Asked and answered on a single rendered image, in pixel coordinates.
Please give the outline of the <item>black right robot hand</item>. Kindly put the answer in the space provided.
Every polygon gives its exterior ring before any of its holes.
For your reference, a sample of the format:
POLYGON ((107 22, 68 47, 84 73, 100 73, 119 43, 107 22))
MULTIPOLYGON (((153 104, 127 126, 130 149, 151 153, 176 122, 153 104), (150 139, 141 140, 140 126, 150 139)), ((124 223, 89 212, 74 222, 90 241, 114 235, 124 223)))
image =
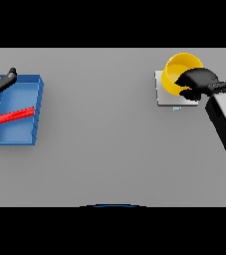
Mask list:
POLYGON ((179 94, 190 101, 200 101, 201 95, 211 97, 226 93, 226 82, 220 81, 214 72, 206 68, 194 68, 183 72, 175 84, 186 87, 186 90, 179 94))

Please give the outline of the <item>yellow bowl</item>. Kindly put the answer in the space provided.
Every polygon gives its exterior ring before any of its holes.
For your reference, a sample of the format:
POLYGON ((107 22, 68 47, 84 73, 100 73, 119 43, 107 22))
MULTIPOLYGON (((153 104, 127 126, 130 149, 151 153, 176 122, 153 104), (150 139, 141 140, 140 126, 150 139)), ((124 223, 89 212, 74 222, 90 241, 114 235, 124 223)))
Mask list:
POLYGON ((161 83, 163 88, 174 96, 179 96, 182 91, 189 90, 188 86, 178 86, 176 81, 185 71, 202 68, 202 62, 194 55, 181 52, 173 55, 166 63, 162 75, 161 83))

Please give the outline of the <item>pale square measuring scale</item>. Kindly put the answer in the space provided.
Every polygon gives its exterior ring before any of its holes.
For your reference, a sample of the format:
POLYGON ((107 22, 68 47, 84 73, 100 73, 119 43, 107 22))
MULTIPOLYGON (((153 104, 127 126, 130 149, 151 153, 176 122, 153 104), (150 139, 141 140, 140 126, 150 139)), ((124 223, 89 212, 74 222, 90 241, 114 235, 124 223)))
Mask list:
POLYGON ((154 72, 155 89, 157 105, 159 107, 197 107, 198 103, 195 101, 189 101, 182 96, 174 96, 170 94, 163 86, 161 82, 161 71, 154 72))

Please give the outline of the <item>red beaker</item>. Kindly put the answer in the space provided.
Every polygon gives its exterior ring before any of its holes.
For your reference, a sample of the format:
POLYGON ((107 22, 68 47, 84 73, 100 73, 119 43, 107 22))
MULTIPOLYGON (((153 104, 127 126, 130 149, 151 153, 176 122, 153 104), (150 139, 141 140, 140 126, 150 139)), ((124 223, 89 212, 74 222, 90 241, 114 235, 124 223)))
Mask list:
POLYGON ((0 115, 0 124, 28 118, 33 116, 34 114, 35 114, 35 109, 33 107, 17 110, 15 112, 9 112, 9 113, 0 115))

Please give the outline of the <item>blue tray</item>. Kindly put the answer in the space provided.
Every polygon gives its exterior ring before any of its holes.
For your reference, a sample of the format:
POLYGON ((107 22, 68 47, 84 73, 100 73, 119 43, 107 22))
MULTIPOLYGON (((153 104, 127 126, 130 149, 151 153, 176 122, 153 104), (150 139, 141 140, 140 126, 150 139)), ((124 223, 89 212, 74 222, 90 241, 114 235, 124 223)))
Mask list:
POLYGON ((40 75, 19 75, 0 93, 0 145, 34 145, 44 83, 40 75))

